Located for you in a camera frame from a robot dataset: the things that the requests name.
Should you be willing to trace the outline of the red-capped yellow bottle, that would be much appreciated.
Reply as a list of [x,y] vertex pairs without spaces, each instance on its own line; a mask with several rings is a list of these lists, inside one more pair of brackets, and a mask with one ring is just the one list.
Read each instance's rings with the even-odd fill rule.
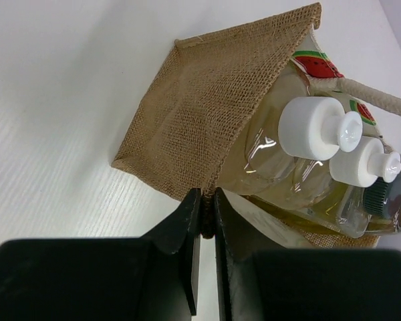
[[401,233],[401,205],[394,210],[390,218],[372,216],[365,234],[394,235]]

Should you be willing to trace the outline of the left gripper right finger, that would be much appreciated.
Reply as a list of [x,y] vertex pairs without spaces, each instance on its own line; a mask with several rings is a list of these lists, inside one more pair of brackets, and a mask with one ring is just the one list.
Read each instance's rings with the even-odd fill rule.
[[217,189],[221,320],[401,320],[401,252],[287,249]]

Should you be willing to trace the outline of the grey-capped clear bottle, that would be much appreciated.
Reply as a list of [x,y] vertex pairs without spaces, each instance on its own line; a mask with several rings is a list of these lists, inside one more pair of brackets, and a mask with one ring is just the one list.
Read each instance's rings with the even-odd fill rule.
[[401,173],[387,183],[382,178],[367,188],[349,186],[333,208],[334,223],[341,233],[359,238],[365,234],[372,216],[390,218],[401,205]]

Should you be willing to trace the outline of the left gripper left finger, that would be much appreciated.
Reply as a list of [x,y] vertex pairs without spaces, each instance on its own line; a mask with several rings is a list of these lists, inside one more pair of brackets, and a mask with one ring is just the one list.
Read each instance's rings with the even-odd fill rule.
[[0,320],[190,320],[201,192],[141,237],[14,239],[0,245]]

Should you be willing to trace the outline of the burlap watermelon print canvas bag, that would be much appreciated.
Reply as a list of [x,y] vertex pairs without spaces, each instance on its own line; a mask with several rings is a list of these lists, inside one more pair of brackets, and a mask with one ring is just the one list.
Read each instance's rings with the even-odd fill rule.
[[320,23],[321,5],[313,3],[175,41],[112,166],[176,200],[199,188],[200,232],[212,238],[212,198],[231,145]]

